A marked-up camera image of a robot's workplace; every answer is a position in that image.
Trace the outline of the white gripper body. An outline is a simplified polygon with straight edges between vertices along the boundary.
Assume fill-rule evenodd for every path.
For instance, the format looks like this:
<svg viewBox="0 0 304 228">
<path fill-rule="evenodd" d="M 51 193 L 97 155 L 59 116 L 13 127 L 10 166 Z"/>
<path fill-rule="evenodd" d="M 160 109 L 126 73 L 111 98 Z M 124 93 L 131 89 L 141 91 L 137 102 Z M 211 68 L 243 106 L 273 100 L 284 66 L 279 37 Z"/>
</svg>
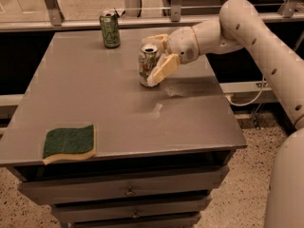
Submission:
<svg viewBox="0 0 304 228">
<path fill-rule="evenodd" d="M 179 28 L 168 35 L 167 59 L 177 65 L 188 64 L 199 58 L 199 46 L 196 34 L 191 27 Z"/>
</svg>

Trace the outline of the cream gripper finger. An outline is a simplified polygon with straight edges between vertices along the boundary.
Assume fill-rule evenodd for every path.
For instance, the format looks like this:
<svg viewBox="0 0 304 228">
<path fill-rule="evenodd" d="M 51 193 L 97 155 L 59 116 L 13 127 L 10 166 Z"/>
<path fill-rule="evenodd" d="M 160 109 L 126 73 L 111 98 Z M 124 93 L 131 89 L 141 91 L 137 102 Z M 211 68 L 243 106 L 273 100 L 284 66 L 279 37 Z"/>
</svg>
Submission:
<svg viewBox="0 0 304 228">
<path fill-rule="evenodd" d="M 167 38 L 168 35 L 166 33 L 148 36 L 142 39 L 143 43 L 152 43 L 155 44 L 161 52 L 165 52 L 167 49 Z"/>
<path fill-rule="evenodd" d="M 181 63 L 180 56 L 178 54 L 163 54 L 156 66 L 150 72 L 147 78 L 147 84 L 149 86 L 156 86 L 162 82 L 166 77 L 173 74 Z"/>
</svg>

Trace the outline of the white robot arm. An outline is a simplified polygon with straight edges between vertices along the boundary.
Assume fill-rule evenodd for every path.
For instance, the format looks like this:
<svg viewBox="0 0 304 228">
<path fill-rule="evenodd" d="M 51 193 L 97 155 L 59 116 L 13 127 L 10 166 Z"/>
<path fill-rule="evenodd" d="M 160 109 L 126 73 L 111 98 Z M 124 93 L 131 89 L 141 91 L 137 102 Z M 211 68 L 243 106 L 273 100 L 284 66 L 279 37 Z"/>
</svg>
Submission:
<svg viewBox="0 0 304 228">
<path fill-rule="evenodd" d="M 304 61 L 260 18 L 247 0 L 228 0 L 219 16 L 151 38 L 161 58 L 147 78 L 155 86 L 199 56 L 245 48 L 296 132 L 278 149 L 269 184 L 264 228 L 304 228 Z"/>
</svg>

